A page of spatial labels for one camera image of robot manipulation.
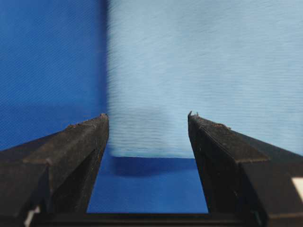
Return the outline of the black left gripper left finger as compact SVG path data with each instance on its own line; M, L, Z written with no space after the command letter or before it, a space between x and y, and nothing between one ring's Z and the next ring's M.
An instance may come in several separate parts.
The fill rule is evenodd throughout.
M85 213L109 137L107 114L0 153L0 224L30 213Z

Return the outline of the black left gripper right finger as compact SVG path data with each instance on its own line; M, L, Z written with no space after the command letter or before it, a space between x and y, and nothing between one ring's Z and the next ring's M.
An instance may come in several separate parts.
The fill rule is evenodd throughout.
M224 226L300 227L303 157L189 114L188 136L208 212Z

